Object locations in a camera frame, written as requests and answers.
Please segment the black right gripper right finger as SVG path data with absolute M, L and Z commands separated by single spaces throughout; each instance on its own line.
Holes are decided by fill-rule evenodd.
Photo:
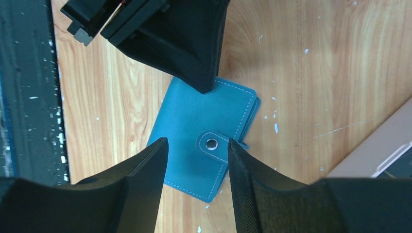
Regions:
M 412 181 L 322 178 L 304 184 L 228 143 L 239 233 L 409 233 Z

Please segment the teal leather card holder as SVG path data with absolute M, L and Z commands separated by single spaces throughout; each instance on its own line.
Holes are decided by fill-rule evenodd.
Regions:
M 149 143 L 165 137 L 169 155 L 164 183 L 204 202 L 217 195 L 228 171 L 228 143 L 244 140 L 259 110 L 255 90 L 216 78 L 201 94 L 172 78 Z

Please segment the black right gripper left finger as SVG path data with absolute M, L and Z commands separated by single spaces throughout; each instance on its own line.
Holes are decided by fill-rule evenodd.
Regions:
M 168 140 L 76 184 L 0 180 L 3 233 L 152 233 L 168 162 Z

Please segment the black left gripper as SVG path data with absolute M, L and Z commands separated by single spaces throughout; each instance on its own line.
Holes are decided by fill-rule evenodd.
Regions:
M 198 92 L 218 75 L 227 0 L 69 0 L 68 32 L 88 46 L 101 32 L 131 59 L 171 74 Z

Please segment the beige oval tray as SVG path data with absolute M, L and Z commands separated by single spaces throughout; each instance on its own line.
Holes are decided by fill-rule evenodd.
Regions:
M 328 178 L 375 178 L 412 148 L 412 100 L 408 100 L 343 159 Z

